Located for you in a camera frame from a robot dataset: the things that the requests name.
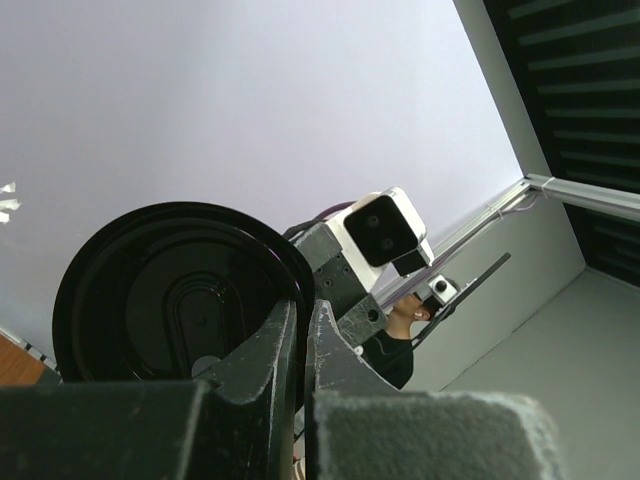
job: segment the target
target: ceiling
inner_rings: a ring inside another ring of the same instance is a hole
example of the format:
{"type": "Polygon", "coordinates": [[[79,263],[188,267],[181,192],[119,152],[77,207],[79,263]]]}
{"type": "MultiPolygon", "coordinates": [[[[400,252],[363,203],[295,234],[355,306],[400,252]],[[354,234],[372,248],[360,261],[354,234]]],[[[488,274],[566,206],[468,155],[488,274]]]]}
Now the ceiling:
{"type": "MultiPolygon", "coordinates": [[[[551,173],[640,194],[640,4],[484,0],[551,173]]],[[[640,224],[567,206],[587,263],[640,286],[640,224]]]]}

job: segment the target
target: wooden surface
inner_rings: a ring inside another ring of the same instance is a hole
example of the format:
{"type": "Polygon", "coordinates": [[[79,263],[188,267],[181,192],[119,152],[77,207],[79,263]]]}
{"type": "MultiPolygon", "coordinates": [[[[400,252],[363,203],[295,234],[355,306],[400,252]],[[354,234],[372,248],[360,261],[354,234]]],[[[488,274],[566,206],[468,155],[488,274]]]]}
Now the wooden surface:
{"type": "Polygon", "coordinates": [[[45,366],[0,335],[0,385],[32,385],[45,366]]]}

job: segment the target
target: white wall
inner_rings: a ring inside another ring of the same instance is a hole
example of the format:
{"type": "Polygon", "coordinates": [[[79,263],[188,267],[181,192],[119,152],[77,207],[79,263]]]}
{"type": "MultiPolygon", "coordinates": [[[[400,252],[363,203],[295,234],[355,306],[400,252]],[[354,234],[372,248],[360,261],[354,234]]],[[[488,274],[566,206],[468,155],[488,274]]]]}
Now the white wall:
{"type": "Polygon", "coordinates": [[[585,272],[447,390],[538,399],[556,420],[573,478],[640,472],[640,291],[585,272]]]}
{"type": "Polygon", "coordinates": [[[453,0],[453,2],[487,80],[522,171],[525,174],[549,175],[549,166],[484,3],[468,0],[453,0]]]}
{"type": "Polygon", "coordinates": [[[203,200],[283,230],[399,185],[441,239],[521,177],[452,2],[0,3],[0,321],[51,354],[109,220],[203,200]]]}

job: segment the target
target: black cup lid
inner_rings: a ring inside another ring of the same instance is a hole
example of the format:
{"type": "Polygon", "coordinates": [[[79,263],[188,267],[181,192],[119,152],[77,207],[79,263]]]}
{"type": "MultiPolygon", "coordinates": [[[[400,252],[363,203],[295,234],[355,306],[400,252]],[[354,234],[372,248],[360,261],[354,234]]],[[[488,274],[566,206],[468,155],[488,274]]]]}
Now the black cup lid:
{"type": "Polygon", "coordinates": [[[311,269],[265,224],[217,205],[130,212],[80,249],[60,284],[53,344],[65,381],[191,378],[296,301],[299,405],[314,301],[311,269]]]}

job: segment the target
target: metal bar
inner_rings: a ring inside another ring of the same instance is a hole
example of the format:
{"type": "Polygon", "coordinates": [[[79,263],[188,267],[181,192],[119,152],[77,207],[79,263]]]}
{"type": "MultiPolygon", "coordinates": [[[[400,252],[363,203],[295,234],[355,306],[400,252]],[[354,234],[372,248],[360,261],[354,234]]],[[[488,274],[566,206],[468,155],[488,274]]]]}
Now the metal bar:
{"type": "Polygon", "coordinates": [[[640,221],[640,195],[611,188],[561,180],[544,175],[527,175],[531,188],[547,198],[569,205],[640,221]]]}
{"type": "Polygon", "coordinates": [[[550,58],[527,63],[532,72],[550,70],[554,68],[578,67],[581,65],[596,65],[599,63],[614,62],[616,60],[635,60],[640,57],[640,47],[616,48],[580,55],[550,58]]]}
{"type": "Polygon", "coordinates": [[[516,18],[525,17],[527,15],[532,15],[534,13],[539,13],[550,8],[559,7],[560,5],[565,5],[571,2],[572,0],[536,0],[533,2],[525,3],[524,5],[510,8],[507,13],[509,14],[509,18],[513,20],[516,18]]]}
{"type": "Polygon", "coordinates": [[[556,83],[540,85],[540,95],[555,95],[558,93],[592,93],[592,92],[624,92],[640,89],[640,80],[605,80],[602,82],[556,83]]]}
{"type": "Polygon", "coordinates": [[[640,17],[638,13],[638,9],[627,10],[622,13],[614,13],[613,15],[594,18],[580,23],[563,25],[551,30],[523,35],[518,39],[518,42],[520,45],[536,45],[554,40],[577,37],[578,35],[600,32],[610,28],[632,25],[638,22],[638,18],[640,17]]]}
{"type": "Polygon", "coordinates": [[[456,256],[472,239],[485,232],[505,212],[513,209],[527,198],[530,188],[529,182],[525,179],[519,181],[493,205],[440,243],[435,248],[436,259],[430,268],[423,269],[406,278],[396,278],[376,293],[377,302],[383,309],[386,309],[404,296],[414,292],[421,283],[440,271],[444,264],[456,256]]]}

